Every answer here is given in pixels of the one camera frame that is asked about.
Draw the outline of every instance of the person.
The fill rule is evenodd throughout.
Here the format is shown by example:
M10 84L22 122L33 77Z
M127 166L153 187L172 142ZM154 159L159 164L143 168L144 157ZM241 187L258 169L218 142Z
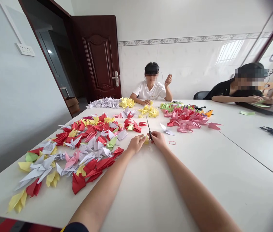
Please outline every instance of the person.
M165 85L156 82L159 74L159 66L156 62L150 62L145 66L145 81L141 81L130 95L130 98L141 105L150 105L150 99L164 98L172 101L172 93L169 84L172 82L172 74L169 74Z
M151 133L154 143L165 158L177 188L200 231L241 231L198 178L167 147L162 133ZM128 148L105 172L78 207L63 232L99 231L115 199L119 185L131 158L141 149L146 137L131 139Z
M261 63L245 64L236 70L234 78L215 85L204 100L247 103L264 100L265 104L273 104L273 98L263 96L257 84L263 82L268 71Z

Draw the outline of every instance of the decorative tile border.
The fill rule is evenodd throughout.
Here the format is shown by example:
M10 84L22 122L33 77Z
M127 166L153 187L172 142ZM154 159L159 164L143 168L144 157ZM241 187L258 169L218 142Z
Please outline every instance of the decorative tile border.
M271 36L271 34L272 34L272 32L263 32L261 35L261 38L269 38ZM120 42L118 42L118 46L136 46L136 45L150 45L150 44L176 44L176 43L192 43L192 42L206 42L206 41L221 41L221 40L257 39L259 35L260 35L260 33L247 33L247 34L183 37L183 38L171 38L171 39L120 41Z

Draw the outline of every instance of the wooden door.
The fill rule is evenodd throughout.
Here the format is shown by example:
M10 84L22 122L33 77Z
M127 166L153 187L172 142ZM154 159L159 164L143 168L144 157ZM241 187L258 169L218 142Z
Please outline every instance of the wooden door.
M116 17L114 15L71 16L78 55L88 82L89 101L121 98Z

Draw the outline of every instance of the black chair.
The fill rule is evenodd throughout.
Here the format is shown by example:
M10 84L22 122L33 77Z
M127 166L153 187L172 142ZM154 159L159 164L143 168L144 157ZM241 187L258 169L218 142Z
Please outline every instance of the black chair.
M210 91L200 91L194 95L194 100L202 100Z

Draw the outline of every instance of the black t-shirt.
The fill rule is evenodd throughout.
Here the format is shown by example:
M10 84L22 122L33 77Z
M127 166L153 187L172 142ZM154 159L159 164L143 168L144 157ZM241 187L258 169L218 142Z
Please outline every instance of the black t-shirt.
M262 92L260 90L237 90L232 95L230 95L230 84L233 79L221 82L212 88L212 90L206 95L203 100L211 100L214 96L230 96L230 97L249 97L249 96L260 96L262 97Z
M61 230L61 232L89 232L86 226L80 222L72 222Z

